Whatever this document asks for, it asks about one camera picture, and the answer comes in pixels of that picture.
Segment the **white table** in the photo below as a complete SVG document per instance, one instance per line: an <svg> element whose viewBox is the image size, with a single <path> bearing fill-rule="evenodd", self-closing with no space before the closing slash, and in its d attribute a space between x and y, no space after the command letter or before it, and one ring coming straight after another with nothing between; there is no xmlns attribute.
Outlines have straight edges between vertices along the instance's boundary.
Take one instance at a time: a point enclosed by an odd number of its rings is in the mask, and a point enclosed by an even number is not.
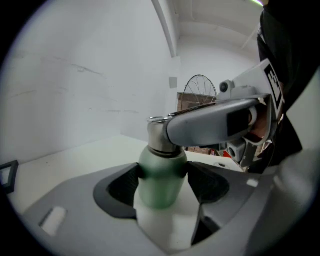
<svg viewBox="0 0 320 256"><path fill-rule="evenodd" d="M14 192L8 197L15 210L23 214L33 203L66 180L138 162L146 146L145 141L119 135L21 164ZM215 166L220 163L226 169L243 171L231 158L188 151L185 153L189 161ZM145 207L138 193L134 196L134 208L137 210L140 227L163 250L173 253L190 246L199 203L187 179L177 201L169 209L154 210Z"/></svg>

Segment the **black sticker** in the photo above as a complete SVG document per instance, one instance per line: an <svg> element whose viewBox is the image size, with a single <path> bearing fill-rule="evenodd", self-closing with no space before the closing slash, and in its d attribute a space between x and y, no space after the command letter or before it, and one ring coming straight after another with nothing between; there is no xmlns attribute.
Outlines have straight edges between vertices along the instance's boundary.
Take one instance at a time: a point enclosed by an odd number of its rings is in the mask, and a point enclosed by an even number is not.
<svg viewBox="0 0 320 256"><path fill-rule="evenodd" d="M281 99L282 99L282 93L281 93L279 81L276 77L275 71L273 70L270 64L265 68L264 72L268 77L269 83L271 85L273 96L276 102L276 110L278 110Z"/></svg>

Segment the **metal bottle cap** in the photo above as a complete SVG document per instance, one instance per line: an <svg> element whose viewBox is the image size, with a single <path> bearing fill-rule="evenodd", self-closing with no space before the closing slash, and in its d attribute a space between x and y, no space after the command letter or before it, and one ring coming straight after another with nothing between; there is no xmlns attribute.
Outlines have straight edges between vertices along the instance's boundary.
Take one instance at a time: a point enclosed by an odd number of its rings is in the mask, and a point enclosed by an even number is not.
<svg viewBox="0 0 320 256"><path fill-rule="evenodd" d="M181 147L172 144L164 136L164 123L168 121L168 117L156 116L148 119L148 145L153 150L162 153L176 153L181 151Z"/></svg>

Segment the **bottle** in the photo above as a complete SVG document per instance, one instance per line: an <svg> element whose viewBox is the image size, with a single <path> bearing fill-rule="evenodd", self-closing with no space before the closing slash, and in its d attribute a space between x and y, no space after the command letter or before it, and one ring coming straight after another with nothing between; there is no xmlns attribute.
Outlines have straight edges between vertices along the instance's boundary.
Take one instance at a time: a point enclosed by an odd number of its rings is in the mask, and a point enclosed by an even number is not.
<svg viewBox="0 0 320 256"><path fill-rule="evenodd" d="M186 153L164 136L163 127L167 121L166 117L149 119L148 146L139 159L138 193L143 203L154 209L168 208L176 201L187 174Z"/></svg>

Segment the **green water bottle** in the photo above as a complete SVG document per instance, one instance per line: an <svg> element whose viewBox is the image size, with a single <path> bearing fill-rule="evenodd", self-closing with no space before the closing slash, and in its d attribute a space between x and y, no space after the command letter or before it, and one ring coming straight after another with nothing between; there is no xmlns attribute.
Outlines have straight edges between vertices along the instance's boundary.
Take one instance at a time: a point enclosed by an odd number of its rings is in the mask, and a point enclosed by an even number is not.
<svg viewBox="0 0 320 256"><path fill-rule="evenodd" d="M163 127L167 121L164 117L149 119L148 146L139 159L142 170L139 196L144 204L155 209L168 208L176 201L187 174L186 153L164 137Z"/></svg>

